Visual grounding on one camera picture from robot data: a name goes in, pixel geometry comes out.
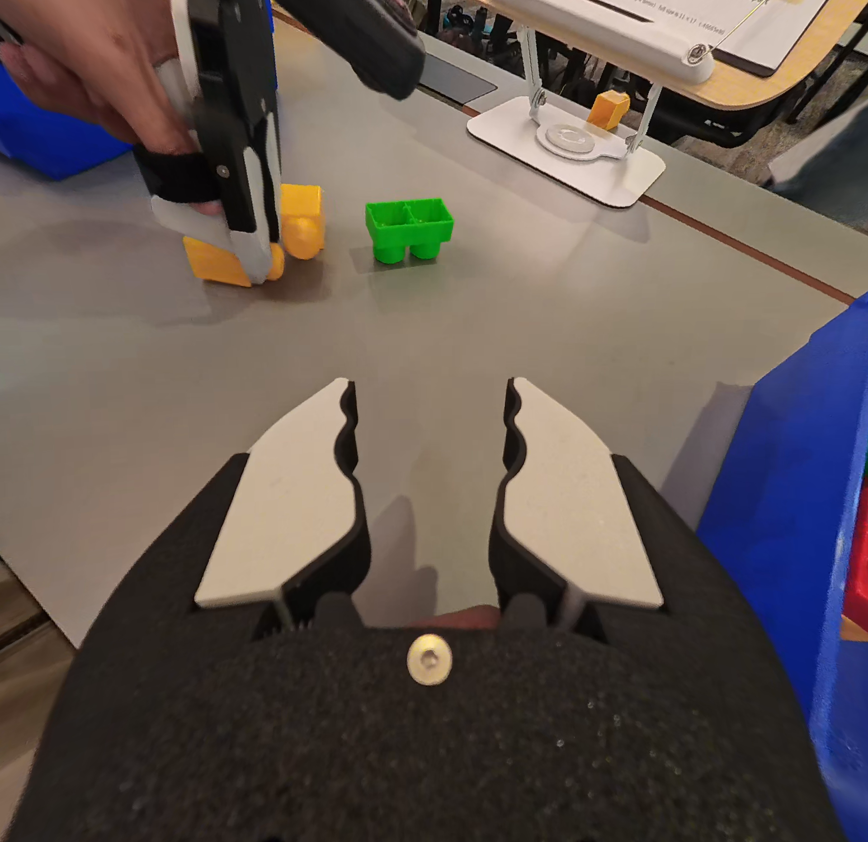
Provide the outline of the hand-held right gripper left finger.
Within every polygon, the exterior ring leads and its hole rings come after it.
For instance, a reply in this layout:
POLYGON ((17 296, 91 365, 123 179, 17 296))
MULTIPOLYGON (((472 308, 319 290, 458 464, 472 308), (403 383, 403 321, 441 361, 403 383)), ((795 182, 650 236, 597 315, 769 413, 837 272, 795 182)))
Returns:
POLYGON ((355 592, 372 545, 359 480, 353 381, 335 378, 248 451, 194 601, 217 609, 270 601, 314 612, 355 592))

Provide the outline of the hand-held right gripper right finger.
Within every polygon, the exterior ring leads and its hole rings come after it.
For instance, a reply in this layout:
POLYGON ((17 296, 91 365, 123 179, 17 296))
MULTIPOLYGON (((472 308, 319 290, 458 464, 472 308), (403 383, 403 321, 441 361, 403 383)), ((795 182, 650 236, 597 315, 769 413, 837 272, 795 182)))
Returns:
POLYGON ((507 381, 503 419, 505 475, 491 523, 501 613, 518 596, 536 597, 546 615, 582 615, 592 602, 661 610, 610 448, 527 378, 507 381))

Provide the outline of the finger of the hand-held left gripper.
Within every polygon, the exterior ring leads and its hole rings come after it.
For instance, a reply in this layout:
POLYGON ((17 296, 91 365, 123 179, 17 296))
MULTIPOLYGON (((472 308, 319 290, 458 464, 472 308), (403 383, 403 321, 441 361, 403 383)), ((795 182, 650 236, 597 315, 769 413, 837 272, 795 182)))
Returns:
POLYGON ((239 121, 224 158, 224 212, 230 249, 252 285, 264 284, 282 246, 278 115, 268 111, 251 133, 239 121))

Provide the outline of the yellow toy block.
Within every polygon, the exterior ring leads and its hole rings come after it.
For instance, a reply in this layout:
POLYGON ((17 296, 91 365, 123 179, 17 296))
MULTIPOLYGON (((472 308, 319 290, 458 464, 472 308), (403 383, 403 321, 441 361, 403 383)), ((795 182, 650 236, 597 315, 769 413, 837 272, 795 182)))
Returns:
POLYGON ((290 256, 311 260, 324 250, 326 225, 320 186, 282 184, 279 218, 283 246, 290 256))
MULTIPOLYGON (((182 243, 196 278, 245 288, 255 286, 242 261, 232 251, 190 237, 183 237, 182 243)), ((286 267, 286 251, 283 246, 272 243, 270 247, 271 265, 265 283, 279 280, 286 267)))

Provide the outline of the green double toy block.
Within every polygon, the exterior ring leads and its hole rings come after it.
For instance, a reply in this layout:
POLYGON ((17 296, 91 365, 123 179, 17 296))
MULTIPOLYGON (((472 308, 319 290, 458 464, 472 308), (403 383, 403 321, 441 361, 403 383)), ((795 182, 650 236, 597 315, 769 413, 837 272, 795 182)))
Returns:
POLYGON ((454 218, 441 198, 367 203, 364 218, 374 259, 383 265, 399 264, 407 253, 434 260, 454 230, 454 218))

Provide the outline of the pile of colourful toy blocks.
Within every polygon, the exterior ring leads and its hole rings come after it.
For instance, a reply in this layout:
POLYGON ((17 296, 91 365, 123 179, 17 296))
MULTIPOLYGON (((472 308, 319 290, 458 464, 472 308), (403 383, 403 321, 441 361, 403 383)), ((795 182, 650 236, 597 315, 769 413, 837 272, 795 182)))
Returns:
POLYGON ((840 636, 867 642, 867 477, 863 478, 844 589, 840 636))

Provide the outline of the person's left hand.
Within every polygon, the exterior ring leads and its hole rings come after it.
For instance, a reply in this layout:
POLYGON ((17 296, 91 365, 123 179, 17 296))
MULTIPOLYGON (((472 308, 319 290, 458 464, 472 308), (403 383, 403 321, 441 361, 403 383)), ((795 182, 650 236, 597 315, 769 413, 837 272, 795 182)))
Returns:
POLYGON ((38 107, 105 128, 153 153, 196 145, 156 74, 177 56, 170 0, 1 0, 22 45, 2 63, 38 107))

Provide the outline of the black inset table panel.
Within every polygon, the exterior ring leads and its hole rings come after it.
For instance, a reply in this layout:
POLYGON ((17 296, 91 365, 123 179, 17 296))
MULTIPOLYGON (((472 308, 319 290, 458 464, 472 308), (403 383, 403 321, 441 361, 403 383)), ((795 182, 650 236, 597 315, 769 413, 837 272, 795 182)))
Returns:
POLYGON ((497 86, 436 55, 426 55, 418 88, 462 108, 492 94, 497 86))

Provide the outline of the white document stand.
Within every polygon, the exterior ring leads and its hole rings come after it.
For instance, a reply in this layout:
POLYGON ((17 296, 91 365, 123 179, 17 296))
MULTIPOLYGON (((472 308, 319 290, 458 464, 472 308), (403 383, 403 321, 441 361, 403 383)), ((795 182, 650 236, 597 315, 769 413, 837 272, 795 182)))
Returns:
POLYGON ((666 168, 660 156, 642 148, 663 89, 660 77, 705 82, 714 70, 712 46, 691 43, 665 23, 617 9, 611 0, 489 1, 523 23, 518 40, 527 93, 471 118, 470 136, 605 207, 634 206, 666 168), (534 23, 589 40, 601 57, 645 63, 654 84, 636 132, 608 130, 590 122, 588 111, 573 115, 548 104, 534 23))

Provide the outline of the small orange cube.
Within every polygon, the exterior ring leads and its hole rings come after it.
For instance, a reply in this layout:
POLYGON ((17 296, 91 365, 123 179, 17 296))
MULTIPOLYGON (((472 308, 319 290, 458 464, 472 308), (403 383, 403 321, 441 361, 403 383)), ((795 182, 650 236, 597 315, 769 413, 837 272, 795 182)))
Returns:
POLYGON ((631 98, 625 92, 607 90, 594 99, 587 122, 602 131, 615 131, 630 110, 631 98))

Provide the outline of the printed instruction sheet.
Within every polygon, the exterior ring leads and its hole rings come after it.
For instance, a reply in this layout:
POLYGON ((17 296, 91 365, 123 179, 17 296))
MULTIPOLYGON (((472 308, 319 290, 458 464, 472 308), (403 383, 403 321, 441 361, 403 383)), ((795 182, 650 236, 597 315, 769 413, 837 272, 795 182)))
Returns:
POLYGON ((829 0, 594 0, 652 23, 717 61, 770 75, 829 0))

